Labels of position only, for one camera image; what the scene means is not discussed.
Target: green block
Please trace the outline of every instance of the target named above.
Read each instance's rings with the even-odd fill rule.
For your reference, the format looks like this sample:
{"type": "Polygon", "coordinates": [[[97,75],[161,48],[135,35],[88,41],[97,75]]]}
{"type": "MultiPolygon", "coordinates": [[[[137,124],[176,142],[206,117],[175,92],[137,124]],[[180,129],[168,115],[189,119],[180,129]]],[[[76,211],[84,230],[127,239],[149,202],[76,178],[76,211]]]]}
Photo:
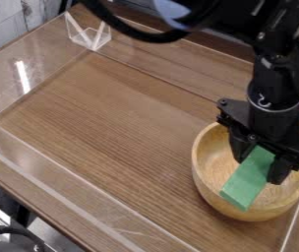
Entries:
{"type": "Polygon", "coordinates": [[[226,182],[219,195],[246,212],[266,185],[274,154],[256,146],[226,182]]]}

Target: black cable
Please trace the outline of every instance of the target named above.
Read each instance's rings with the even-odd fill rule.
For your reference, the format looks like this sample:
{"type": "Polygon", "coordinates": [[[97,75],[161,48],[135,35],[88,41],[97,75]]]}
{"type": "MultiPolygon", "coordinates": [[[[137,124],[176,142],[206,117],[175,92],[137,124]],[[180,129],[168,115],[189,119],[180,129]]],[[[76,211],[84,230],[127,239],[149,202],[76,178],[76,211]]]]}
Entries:
{"type": "Polygon", "coordinates": [[[171,43],[188,35],[187,31],[171,30],[161,33],[141,31],[117,18],[100,0],[80,0],[91,12],[119,32],[149,43],[171,43]]]}
{"type": "Polygon", "coordinates": [[[18,235],[25,236],[37,245],[38,252],[45,252],[44,242],[37,237],[34,237],[33,234],[29,233],[26,230],[24,230],[21,228],[14,228],[12,226],[0,225],[0,234],[4,234],[4,233],[18,234],[18,235]]]}

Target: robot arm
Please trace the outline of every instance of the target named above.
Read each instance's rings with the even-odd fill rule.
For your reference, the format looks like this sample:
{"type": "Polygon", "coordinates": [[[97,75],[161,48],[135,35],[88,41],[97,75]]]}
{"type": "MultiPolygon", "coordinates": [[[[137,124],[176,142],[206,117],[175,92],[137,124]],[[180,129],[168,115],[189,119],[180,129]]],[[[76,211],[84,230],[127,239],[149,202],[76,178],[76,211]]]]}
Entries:
{"type": "Polygon", "coordinates": [[[299,169],[299,0],[153,0],[173,28],[137,31],[99,0],[81,0],[120,32],[147,42],[172,42],[212,28],[250,44],[256,53],[248,101],[220,99],[218,121],[230,130],[234,157],[242,162],[255,145],[275,154],[267,181],[280,184],[299,169]]]}

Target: wooden table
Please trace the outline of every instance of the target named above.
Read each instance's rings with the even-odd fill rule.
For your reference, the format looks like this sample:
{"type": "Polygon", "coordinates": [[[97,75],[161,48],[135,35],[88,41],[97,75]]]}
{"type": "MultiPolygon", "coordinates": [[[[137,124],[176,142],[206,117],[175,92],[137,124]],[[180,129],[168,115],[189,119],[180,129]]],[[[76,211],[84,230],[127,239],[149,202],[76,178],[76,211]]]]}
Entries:
{"type": "MultiPolygon", "coordinates": [[[[97,23],[81,6],[72,13],[81,25],[97,23]]],[[[58,21],[46,26],[58,32],[58,21]]],[[[0,185],[88,251],[140,251],[139,244],[144,251],[278,251],[294,213],[260,223],[227,219],[200,198],[189,171],[214,102],[244,98],[251,71],[251,62],[191,42],[149,45],[115,32],[100,53],[81,53],[1,114],[0,126],[62,168],[9,141],[2,151],[29,176],[0,160],[0,185]],[[101,208],[96,186],[129,219],[101,208]],[[151,235],[139,231],[144,223],[151,235]]],[[[299,250],[299,225],[294,231],[286,251],[299,250]]]]}

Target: wooden bowl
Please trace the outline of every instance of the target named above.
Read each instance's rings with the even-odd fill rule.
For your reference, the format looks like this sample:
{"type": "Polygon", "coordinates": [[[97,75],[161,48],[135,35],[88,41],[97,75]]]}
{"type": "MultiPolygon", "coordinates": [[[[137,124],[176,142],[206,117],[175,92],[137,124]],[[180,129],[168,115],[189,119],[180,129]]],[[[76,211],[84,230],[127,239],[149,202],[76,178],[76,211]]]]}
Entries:
{"type": "Polygon", "coordinates": [[[242,212],[219,196],[236,163],[228,144],[227,128],[211,124],[197,135],[192,146],[192,177],[207,203],[224,216],[239,221],[267,221],[280,216],[299,200],[299,172],[291,172],[280,186],[264,187],[251,208],[242,212]]]}

